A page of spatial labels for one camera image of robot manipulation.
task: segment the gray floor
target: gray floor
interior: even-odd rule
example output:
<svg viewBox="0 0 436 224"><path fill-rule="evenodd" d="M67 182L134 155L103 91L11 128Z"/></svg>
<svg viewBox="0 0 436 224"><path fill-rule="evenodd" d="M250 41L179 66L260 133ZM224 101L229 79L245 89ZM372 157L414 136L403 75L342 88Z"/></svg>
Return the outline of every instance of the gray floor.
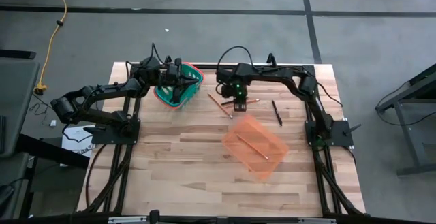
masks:
<svg viewBox="0 0 436 224"><path fill-rule="evenodd" d="M71 6L168 9L303 10L302 0L67 0ZM2 4L62 5L61 0L0 0ZM412 12L436 10L436 0L311 0L313 10ZM33 50L43 63L58 13L0 12L0 47ZM354 132L357 168L367 212L377 217L436 222L436 174L398 178L396 169L411 165L400 127L381 122L374 107L381 97L435 63L434 18L315 17L322 63L331 63L339 83L344 113ZM53 45L44 82L50 101L87 84L106 83L114 61L139 61L155 42L161 55L215 62L230 46L250 49L255 61L276 54L281 63L313 63L304 16L194 14L69 14ZM233 52L229 61L245 61ZM55 118L49 112L48 119ZM387 119L396 121L387 113ZM24 133L59 136L61 127L40 125L28 114ZM436 123L429 118L426 124ZM38 180L59 181L58 169ZM72 211L83 173L72 172L64 189L44 189L36 214Z"/></svg>

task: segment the paper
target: paper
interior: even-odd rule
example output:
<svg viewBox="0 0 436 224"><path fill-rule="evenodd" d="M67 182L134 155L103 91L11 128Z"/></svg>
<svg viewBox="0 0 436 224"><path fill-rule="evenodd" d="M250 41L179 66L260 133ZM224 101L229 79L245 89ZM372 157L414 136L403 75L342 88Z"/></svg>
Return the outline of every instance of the paper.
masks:
<svg viewBox="0 0 436 224"><path fill-rule="evenodd" d="M71 139L81 140L91 135L90 133L83 130L83 128L85 127L94 127L94 125L69 127L65 130L65 134L67 134L68 137ZM73 140L68 140L66 136L62 135L62 148L73 151L78 154L82 154L87 157L91 157L91 150L95 146L94 144L91 143L92 139L93 138L91 136L81 142L76 142Z"/></svg>

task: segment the wooden table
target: wooden table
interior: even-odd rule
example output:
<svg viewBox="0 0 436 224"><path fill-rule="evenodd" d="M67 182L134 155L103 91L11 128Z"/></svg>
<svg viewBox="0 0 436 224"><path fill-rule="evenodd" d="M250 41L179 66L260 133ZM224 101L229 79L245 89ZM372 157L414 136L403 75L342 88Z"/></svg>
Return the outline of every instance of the wooden table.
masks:
<svg viewBox="0 0 436 224"><path fill-rule="evenodd" d="M318 81L339 99L332 65L315 65ZM253 115L290 148L282 163L266 182L239 163L222 145L221 138L244 114L229 119L208 97L215 92L215 71L204 71L205 79L196 96L180 110L170 110L152 92L142 98L141 129L134 146L125 194L123 214L148 214L159 209L161 215L246 216L246 217L320 217L319 193L311 149L305 140L304 103L282 84L253 82L247 105ZM124 63L114 63L109 83L124 82ZM342 119L340 105L320 89L322 103L334 119ZM280 127L271 99L283 119ZM123 109L124 99L104 102L104 110ZM91 201L106 184L114 146L108 145L98 157L91 173ZM339 186L352 203L364 212L362 194L354 161L344 148L331 148ZM117 189L114 189L112 206ZM326 187L333 210L330 187ZM84 191L78 210L84 209Z"/></svg>

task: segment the orange plastic tray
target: orange plastic tray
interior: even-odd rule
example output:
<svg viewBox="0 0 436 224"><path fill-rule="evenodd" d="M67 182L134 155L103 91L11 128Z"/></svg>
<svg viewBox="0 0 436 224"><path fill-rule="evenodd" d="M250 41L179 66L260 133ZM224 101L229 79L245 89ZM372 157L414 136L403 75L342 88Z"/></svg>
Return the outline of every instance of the orange plastic tray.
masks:
<svg viewBox="0 0 436 224"><path fill-rule="evenodd" d="M250 115L239 121L222 142L260 180L271 175L289 150L280 138Z"/></svg>

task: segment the teal plastic basket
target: teal plastic basket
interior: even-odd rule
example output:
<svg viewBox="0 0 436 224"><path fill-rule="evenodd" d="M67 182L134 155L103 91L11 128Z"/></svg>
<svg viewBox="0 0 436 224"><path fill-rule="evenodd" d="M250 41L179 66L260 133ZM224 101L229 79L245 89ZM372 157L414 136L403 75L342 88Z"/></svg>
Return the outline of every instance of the teal plastic basket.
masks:
<svg viewBox="0 0 436 224"><path fill-rule="evenodd" d="M171 109L177 109L183 106L187 101L189 101L198 91L200 85L203 83L204 74L189 63L182 63L182 74L185 76L197 78L198 82L195 85L189 86L185 92L183 92L181 96L181 100L179 103L171 102L172 99L172 87L162 87L158 89L155 87L154 94L158 100L160 100L163 104L167 105Z"/></svg>

